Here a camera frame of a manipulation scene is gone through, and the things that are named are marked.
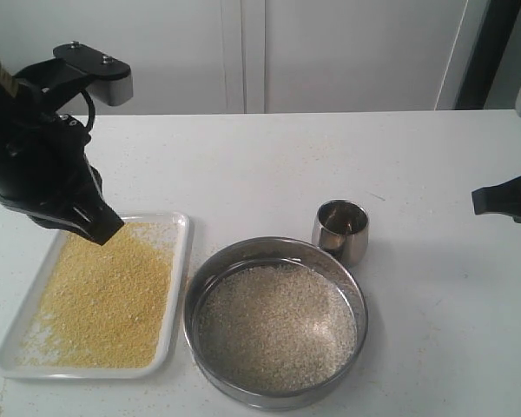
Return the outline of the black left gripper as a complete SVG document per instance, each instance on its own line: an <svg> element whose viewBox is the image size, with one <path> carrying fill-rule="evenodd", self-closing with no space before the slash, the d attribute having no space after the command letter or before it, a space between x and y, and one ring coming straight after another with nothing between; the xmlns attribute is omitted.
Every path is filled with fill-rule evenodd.
<svg viewBox="0 0 521 417"><path fill-rule="evenodd" d="M124 221L104 201L102 178L85 155L96 109L87 91L82 96L85 124L32 96L17 101L0 93L0 204L102 246Z"/></svg>

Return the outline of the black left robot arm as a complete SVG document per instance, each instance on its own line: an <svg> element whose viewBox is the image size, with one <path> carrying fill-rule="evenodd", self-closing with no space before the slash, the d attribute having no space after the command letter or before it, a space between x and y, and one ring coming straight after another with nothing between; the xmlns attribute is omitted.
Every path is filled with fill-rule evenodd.
<svg viewBox="0 0 521 417"><path fill-rule="evenodd" d="M0 63L0 204L43 228L105 244L123 226L85 155L95 100L133 96L128 64L73 41L12 75Z"/></svg>

